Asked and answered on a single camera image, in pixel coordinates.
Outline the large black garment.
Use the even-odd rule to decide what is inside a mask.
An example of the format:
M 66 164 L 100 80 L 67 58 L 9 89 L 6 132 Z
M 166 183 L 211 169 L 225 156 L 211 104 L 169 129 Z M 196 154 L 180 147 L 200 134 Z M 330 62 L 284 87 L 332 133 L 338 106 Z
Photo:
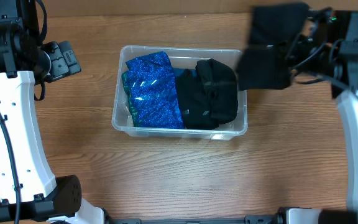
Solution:
M 282 90 L 291 85 L 286 54 L 308 11 L 303 2 L 253 8 L 247 48 L 236 67 L 240 90 Z

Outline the black taped garment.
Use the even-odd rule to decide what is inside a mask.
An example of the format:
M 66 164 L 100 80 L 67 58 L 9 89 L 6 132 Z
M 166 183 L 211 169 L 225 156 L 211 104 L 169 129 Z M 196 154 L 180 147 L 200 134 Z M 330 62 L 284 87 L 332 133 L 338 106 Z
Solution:
M 237 117 L 237 78 L 227 65 L 211 58 L 199 60 L 196 72 L 211 106 L 211 118 L 219 124 L 230 123 Z

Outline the sparkly blue sequin garment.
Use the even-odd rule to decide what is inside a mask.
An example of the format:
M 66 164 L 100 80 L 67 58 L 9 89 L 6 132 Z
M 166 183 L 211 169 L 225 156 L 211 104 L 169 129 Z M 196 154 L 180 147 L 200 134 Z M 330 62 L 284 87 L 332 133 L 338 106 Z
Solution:
M 165 52 L 126 62 L 121 75 L 133 125 L 139 128 L 183 129 L 174 69 Z

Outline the blue denim jeans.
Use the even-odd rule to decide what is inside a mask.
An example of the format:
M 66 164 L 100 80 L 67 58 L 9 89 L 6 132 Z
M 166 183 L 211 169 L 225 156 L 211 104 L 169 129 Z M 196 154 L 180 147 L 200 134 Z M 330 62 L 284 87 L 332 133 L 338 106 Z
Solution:
M 197 72 L 195 69 L 188 68 L 174 68 L 174 74 L 176 77 L 197 77 Z

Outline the small black garment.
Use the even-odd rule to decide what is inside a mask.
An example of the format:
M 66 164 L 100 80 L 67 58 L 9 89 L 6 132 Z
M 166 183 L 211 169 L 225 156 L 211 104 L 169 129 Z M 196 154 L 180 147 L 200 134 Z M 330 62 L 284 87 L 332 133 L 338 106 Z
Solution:
M 219 124 L 211 117 L 211 105 L 200 78 L 176 77 L 178 105 L 187 129 L 212 130 Z

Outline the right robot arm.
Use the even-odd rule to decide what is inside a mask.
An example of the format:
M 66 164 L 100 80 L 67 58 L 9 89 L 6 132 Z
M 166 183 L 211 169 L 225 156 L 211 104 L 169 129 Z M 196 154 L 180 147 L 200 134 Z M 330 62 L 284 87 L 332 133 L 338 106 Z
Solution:
M 299 35 L 287 53 L 290 67 L 327 81 L 337 103 L 348 162 L 345 211 L 283 208 L 277 223 L 358 223 L 358 11 L 311 10 L 309 37 Z

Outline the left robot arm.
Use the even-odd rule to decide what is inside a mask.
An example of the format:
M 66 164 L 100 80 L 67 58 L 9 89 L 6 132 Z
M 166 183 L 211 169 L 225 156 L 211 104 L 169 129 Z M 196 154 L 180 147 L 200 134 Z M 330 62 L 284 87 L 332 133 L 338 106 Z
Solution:
M 109 223 L 87 202 L 75 175 L 56 177 L 37 122 L 37 85 L 74 75 L 81 67 L 69 42 L 45 43 L 41 0 L 0 0 L 0 223 Z

